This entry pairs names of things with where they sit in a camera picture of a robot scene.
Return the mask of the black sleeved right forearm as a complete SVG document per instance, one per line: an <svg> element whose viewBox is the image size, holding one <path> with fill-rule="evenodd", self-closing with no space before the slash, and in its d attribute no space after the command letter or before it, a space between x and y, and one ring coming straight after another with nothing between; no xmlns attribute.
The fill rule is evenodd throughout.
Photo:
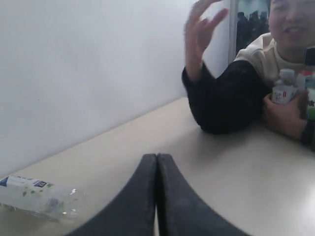
<svg viewBox="0 0 315 236"><path fill-rule="evenodd" d="M215 78L207 66L192 82L182 72L191 113L200 128L210 134L228 134L247 128L262 114L263 98L271 89L245 60L231 63Z"/></svg>

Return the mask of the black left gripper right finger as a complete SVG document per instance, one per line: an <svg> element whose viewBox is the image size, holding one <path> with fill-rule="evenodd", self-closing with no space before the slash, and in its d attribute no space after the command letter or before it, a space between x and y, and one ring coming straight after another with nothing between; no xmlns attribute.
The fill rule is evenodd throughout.
<svg viewBox="0 0 315 236"><path fill-rule="evenodd" d="M161 236L242 236L188 184L169 154L157 155L156 205Z"/></svg>

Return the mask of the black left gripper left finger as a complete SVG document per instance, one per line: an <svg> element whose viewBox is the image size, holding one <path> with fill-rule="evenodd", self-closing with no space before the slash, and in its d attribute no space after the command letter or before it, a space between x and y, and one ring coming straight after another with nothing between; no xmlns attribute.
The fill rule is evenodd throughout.
<svg viewBox="0 0 315 236"><path fill-rule="evenodd" d="M124 188L70 236L153 236L157 156L145 154Z"/></svg>

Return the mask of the person's right hand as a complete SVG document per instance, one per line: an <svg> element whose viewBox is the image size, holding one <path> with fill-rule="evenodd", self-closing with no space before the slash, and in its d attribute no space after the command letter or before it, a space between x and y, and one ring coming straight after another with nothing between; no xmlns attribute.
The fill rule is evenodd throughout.
<svg viewBox="0 0 315 236"><path fill-rule="evenodd" d="M203 54L208 48L216 27L227 17L228 9L221 9L211 19L201 16L216 0L197 1L185 23L185 69L191 81L199 80L203 65Z"/></svg>

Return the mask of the person's left hand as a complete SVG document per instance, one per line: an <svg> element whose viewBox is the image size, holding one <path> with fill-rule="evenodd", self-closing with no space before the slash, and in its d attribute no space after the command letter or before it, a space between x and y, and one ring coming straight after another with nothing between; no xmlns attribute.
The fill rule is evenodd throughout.
<svg viewBox="0 0 315 236"><path fill-rule="evenodd" d="M280 105L271 101L271 95L263 98L263 121L274 132L299 140L307 121L300 118L300 105L307 100L306 91L299 92L289 103Z"/></svg>

